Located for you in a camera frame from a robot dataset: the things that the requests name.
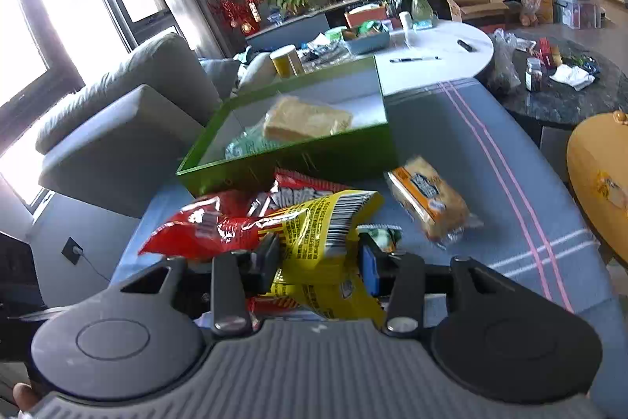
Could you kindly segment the red snack bag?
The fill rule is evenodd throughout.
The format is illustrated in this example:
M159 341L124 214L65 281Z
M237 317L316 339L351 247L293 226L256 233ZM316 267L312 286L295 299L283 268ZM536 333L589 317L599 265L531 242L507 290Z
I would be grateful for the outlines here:
M263 236L254 223L277 210L345 190L342 184L277 168L268 191L230 189L198 198L153 231L139 251L210 260L231 250L253 250Z

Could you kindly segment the orange bread packet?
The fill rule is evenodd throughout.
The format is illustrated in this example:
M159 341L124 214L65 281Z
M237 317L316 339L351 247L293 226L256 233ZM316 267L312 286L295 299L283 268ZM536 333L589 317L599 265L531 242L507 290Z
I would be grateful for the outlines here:
M391 194L413 219L426 239L446 248L468 230L483 227L462 196L425 158L415 156L384 173Z

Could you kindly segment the yellow snack bag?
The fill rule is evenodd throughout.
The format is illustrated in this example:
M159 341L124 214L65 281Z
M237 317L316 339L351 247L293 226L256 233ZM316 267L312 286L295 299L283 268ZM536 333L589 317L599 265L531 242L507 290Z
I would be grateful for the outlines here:
M254 314L308 309L326 319L382 326L383 308L366 290L356 262L356 227L382 204L377 191L345 189L257 219L260 235L279 236L281 262L268 293L251 300Z

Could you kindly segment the green snack packet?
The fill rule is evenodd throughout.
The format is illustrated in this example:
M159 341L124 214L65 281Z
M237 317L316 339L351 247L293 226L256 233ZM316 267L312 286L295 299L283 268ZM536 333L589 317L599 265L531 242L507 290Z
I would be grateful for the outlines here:
M278 148L278 143L264 136L263 124L258 123L245 129L225 149L226 159L246 157Z

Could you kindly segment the pale bread packet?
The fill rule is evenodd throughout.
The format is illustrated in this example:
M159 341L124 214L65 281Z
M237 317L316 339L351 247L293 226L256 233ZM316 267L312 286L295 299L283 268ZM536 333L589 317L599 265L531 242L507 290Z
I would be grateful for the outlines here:
M351 128L352 119L353 114L338 108L282 96L266 113L263 133L279 143L296 143L345 132Z

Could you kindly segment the blue striped tablecloth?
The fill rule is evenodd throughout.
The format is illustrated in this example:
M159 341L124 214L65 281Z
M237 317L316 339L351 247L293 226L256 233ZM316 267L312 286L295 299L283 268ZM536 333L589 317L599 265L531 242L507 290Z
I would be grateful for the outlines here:
M446 249L428 242L410 216L387 199L375 223L401 227L401 246L429 263L463 254L519 284L544 293L589 321L601 337L602 362L594 402L612 418L627 413L627 328L599 242L566 186L527 133L476 80L419 86L393 96L362 93L353 78L278 83L229 101L226 120L213 119L184 163L185 181L168 181L147 206L114 271L121 281L155 262L142 254L149 235L210 180L210 158L282 96L353 111L356 122L382 122L381 132L351 135L337 144L299 150L296 168L318 176L332 166L332 181L384 190L384 163L421 156L466 201L480 227Z

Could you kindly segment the green cardboard box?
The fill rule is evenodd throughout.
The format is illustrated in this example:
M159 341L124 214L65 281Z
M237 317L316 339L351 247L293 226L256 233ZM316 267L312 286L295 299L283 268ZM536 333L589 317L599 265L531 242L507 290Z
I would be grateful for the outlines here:
M278 168L350 184L396 164L377 63L363 57L229 100L177 176L202 196L260 189Z

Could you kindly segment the grey sofa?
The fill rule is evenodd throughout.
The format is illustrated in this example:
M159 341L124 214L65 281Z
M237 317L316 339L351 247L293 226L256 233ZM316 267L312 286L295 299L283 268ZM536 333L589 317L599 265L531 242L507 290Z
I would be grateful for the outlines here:
M266 52L200 60L178 34L154 36L49 111L35 143L44 158L38 183L142 217L220 107L277 78Z

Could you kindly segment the black pen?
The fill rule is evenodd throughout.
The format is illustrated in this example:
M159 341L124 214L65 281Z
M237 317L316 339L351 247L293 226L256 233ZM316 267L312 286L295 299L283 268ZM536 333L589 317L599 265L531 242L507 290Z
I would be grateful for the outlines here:
M390 59L392 64L413 63L413 62L430 62L431 60L441 60L438 56L417 56L417 57L398 57L398 59Z

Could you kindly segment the yellow canister white lid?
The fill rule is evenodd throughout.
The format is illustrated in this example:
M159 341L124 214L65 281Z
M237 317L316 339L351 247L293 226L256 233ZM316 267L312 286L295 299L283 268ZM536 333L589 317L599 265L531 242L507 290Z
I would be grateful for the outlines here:
M294 45L284 46L269 54L281 79L289 79L305 73L297 49Z

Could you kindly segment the white oval coffee table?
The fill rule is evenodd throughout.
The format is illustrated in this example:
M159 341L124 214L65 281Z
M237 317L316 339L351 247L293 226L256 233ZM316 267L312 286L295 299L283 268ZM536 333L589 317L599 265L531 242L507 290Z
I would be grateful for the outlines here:
M467 52L456 43L458 39L476 51ZM385 49L290 78L283 84L304 86L313 79L326 79L349 96L381 93L387 97L436 83L476 78L493 55L494 45L486 33L466 23L442 20L428 30L394 31ZM417 56L438 56L441 60L390 63L390 59Z

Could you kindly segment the yellow wooden stool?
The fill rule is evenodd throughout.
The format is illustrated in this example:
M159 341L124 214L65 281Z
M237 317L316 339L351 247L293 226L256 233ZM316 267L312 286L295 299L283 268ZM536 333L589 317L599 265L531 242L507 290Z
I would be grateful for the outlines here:
M586 119L568 140L571 188L606 245L627 258L627 114L617 110Z

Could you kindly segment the black remote control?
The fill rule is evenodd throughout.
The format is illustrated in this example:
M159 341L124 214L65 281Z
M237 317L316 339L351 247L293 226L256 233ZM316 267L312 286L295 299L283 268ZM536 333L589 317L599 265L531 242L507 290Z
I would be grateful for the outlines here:
M456 42L461 48L465 49L467 52L469 53L473 53L476 51L476 49L471 46L470 44L468 44L467 42L464 42L464 40L462 39L458 39L458 41Z

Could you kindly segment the red decorative plant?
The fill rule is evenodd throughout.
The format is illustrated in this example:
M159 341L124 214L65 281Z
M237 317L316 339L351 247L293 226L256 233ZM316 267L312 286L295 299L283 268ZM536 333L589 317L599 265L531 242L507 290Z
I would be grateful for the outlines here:
M260 30L260 6L265 0L210 0L209 9L227 27L250 36Z

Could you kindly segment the open cardboard box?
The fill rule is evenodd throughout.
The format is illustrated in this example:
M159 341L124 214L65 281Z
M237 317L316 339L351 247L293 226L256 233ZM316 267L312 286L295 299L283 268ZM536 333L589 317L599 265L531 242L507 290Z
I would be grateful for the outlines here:
M445 0L450 9L451 19L466 22L480 18L504 15L509 7L507 0Z

